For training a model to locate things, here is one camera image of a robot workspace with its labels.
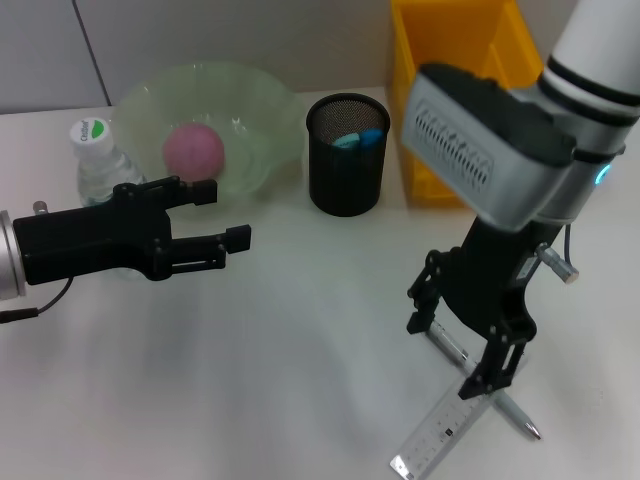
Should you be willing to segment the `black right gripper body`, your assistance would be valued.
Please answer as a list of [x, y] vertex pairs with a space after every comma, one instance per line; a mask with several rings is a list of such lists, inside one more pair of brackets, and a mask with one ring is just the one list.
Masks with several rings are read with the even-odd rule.
[[483, 338], [495, 328], [511, 341], [530, 341], [537, 327], [525, 306], [528, 278], [518, 275], [542, 241], [537, 222], [509, 233], [475, 219], [461, 246], [434, 254], [437, 289], [456, 317]]

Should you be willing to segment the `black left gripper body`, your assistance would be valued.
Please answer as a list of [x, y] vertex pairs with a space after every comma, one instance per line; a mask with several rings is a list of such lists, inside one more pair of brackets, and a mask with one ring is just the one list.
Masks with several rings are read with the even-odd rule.
[[128, 268], [151, 281], [172, 275], [171, 182], [120, 184], [101, 204], [13, 221], [32, 286]]

